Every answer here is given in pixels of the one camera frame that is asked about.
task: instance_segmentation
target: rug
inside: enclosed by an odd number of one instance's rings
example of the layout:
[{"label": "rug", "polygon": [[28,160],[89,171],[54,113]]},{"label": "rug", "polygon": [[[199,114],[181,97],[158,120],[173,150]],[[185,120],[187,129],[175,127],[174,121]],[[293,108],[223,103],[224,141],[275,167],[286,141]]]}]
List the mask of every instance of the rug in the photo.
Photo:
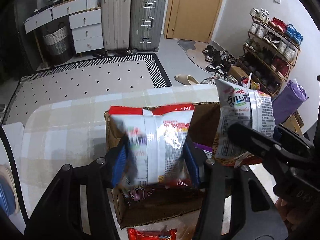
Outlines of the rug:
[{"label": "rug", "polygon": [[178,44],[184,49],[188,58],[191,59],[194,64],[206,71],[205,68],[210,65],[210,62],[206,62],[204,60],[205,55],[202,53],[202,51],[207,47],[207,43],[199,41],[178,40]]},{"label": "rug", "polygon": [[22,122],[42,105],[172,86],[155,53],[74,62],[22,77],[2,124]]}]

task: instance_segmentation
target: wooden door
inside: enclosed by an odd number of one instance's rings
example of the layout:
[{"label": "wooden door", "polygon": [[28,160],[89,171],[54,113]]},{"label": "wooden door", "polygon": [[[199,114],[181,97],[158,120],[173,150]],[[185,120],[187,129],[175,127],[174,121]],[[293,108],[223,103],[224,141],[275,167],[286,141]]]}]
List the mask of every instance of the wooden door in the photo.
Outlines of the wooden door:
[{"label": "wooden door", "polygon": [[173,0],[166,38],[208,42],[221,0]]}]

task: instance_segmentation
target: suitcase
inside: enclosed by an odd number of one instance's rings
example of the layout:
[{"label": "suitcase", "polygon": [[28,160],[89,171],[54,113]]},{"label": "suitcase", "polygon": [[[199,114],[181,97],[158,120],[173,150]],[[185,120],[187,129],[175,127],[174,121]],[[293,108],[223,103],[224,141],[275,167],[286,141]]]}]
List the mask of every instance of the suitcase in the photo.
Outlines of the suitcase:
[{"label": "suitcase", "polygon": [[103,45],[106,51],[128,49],[131,0],[101,0]]},{"label": "suitcase", "polygon": [[137,50],[158,52],[165,0],[132,0],[130,45]]}]

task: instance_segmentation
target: bolt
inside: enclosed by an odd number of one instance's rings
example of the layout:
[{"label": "bolt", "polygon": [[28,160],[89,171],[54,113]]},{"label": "bolt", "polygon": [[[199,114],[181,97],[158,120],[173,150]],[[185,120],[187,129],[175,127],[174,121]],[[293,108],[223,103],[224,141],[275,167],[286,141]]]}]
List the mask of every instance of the bolt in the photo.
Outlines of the bolt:
[{"label": "bolt", "polygon": [[62,166],[62,169],[63,169],[64,171],[68,171],[68,170],[70,170],[70,168],[71,168],[71,165],[70,165],[70,164],[65,164],[65,165]]},{"label": "bolt", "polygon": [[214,165],[215,164],[215,160],[212,158],[208,158],[205,160],[206,163],[208,163],[209,165]]},{"label": "bolt", "polygon": [[249,171],[249,167],[247,165],[242,165],[241,170],[243,171]]},{"label": "bolt", "polygon": [[97,159],[97,163],[98,163],[98,164],[103,164],[103,163],[105,163],[105,162],[106,162],[106,159],[103,158],[103,157]]},{"label": "bolt", "polygon": [[277,144],[274,144],[273,146],[274,146],[274,148],[276,148],[278,151],[281,151],[281,149],[282,149],[282,148],[281,148],[279,145],[277,145]]}]

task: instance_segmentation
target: door frame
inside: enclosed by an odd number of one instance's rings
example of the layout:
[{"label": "door frame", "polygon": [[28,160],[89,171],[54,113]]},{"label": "door frame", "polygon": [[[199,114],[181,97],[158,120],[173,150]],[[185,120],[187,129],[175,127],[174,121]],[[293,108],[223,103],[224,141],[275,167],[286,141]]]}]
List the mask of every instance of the door frame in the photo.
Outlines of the door frame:
[{"label": "door frame", "polygon": [[[217,13],[215,15],[215,19],[213,21],[212,28],[211,28],[211,33],[210,33],[208,41],[207,41],[208,43],[210,43],[210,41],[211,41],[211,38],[212,38],[212,35],[213,35],[213,31],[214,31],[214,28],[215,28],[216,23],[217,23],[218,15],[219,15],[220,10],[221,10],[222,1],[223,0],[219,1],[218,10],[217,10]],[[168,33],[168,28],[169,28],[169,20],[170,20],[170,16],[171,16],[172,3],[173,3],[173,0],[168,0],[167,12],[166,12],[166,15],[165,15],[165,22],[164,22],[164,29],[163,29],[164,38],[165,39],[167,39],[167,33]]]}]

